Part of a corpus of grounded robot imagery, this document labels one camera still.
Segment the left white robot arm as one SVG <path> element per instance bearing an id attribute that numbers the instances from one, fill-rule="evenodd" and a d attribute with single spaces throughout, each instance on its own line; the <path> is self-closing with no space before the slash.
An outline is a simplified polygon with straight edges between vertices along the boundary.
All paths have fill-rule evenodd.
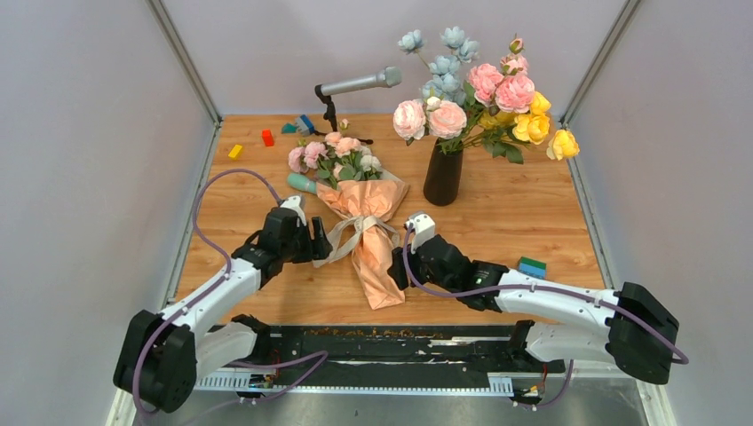
<path id="1" fill-rule="evenodd" d="M 321 217 L 306 220 L 291 200 L 271 209 L 263 227 L 238 247 L 194 293 L 159 312 L 142 310 L 127 327 L 113 384 L 135 400 L 172 413 L 204 377 L 236 360 L 263 366 L 272 355 L 268 327 L 237 315 L 218 321 L 257 293 L 287 263 L 325 259 L 332 251 Z"/>

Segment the peach paper bouquet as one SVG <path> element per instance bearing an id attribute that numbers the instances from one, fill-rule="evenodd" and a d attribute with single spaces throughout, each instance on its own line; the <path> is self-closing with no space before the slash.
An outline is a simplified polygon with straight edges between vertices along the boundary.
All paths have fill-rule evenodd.
<path id="1" fill-rule="evenodd" d="M 299 142 L 288 155 L 291 173 L 317 183 L 316 196 L 339 217 L 327 232 L 332 252 L 317 268 L 350 257 L 371 309 L 405 302 L 387 269 L 400 233 L 388 225 L 408 193 L 408 184 L 386 170 L 369 143 L 348 134 L 343 119 L 339 131 L 320 140 Z"/>

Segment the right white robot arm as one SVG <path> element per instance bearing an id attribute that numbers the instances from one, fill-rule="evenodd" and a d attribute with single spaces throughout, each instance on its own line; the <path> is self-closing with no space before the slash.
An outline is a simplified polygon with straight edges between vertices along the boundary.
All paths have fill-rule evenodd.
<path id="1" fill-rule="evenodd" d="M 578 288 L 541 280 L 502 264 L 470 260 L 436 235 L 418 248 L 392 250 L 389 276 L 475 311 L 541 317 L 515 327 L 507 358 L 518 370 L 539 362 L 590 360 L 614 365 L 643 382 L 664 385 L 689 358 L 677 347 L 677 318 L 644 286 Z"/>

